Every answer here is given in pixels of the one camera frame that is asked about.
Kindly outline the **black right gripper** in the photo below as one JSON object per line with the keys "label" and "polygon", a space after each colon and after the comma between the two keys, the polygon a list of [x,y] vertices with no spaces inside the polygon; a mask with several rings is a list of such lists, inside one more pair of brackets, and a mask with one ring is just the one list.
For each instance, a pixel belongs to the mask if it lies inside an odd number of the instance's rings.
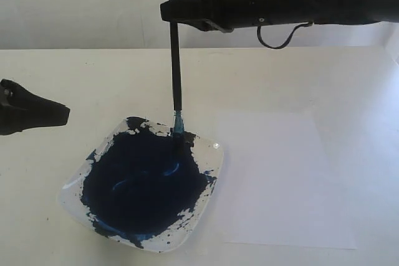
{"label": "black right gripper", "polygon": [[202,32],[314,23],[312,0],[169,0],[160,5],[160,12],[163,21]]}

